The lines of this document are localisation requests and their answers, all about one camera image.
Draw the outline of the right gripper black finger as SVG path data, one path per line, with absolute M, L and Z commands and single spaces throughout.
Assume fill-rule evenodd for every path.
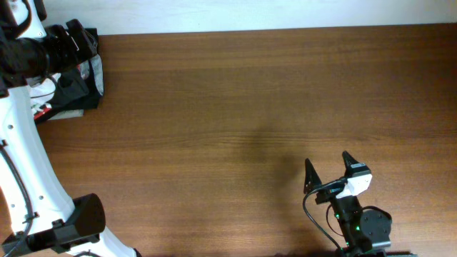
M 307 158 L 305 160 L 305 181 L 304 181 L 304 188 L 303 193 L 308 194 L 312 192 L 315 188 L 318 188 L 322 185 L 322 182 L 311 163 L 311 160 Z
M 344 151 L 342 153 L 342 157 L 346 169 L 344 176 L 346 178 L 359 176 L 361 172 L 361 163 L 358 162 L 348 151 Z

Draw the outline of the white t-shirt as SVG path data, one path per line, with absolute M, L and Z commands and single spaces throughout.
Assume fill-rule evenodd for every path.
M 89 74 L 89 62 L 85 61 L 70 71 L 46 78 L 38 86 L 29 87 L 31 110 L 35 114 L 46 109 L 65 107 L 86 96 L 89 88 L 84 79 L 87 79 Z

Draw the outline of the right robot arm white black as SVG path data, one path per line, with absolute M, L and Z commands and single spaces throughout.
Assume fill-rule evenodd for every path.
M 305 160 L 303 210 L 309 220 L 336 247 L 337 256 L 385 256 L 391 246 L 392 216 L 375 206 L 363 207 L 358 196 L 371 185 L 370 168 L 357 161 L 349 152 L 342 153 L 344 175 L 323 183 L 310 159 Z M 310 214 L 307 201 L 312 195 L 316 204 L 328 204 L 326 214 L 333 211 L 345 245 L 341 246 Z

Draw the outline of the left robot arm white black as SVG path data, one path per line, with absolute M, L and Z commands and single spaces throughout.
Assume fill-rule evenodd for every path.
M 137 256 L 108 229 L 96 194 L 65 192 L 39 137 L 29 89 L 97 54 L 79 21 L 45 27 L 45 18 L 41 1 L 1 3 L 1 190 L 12 230 L 1 248 L 6 256 Z

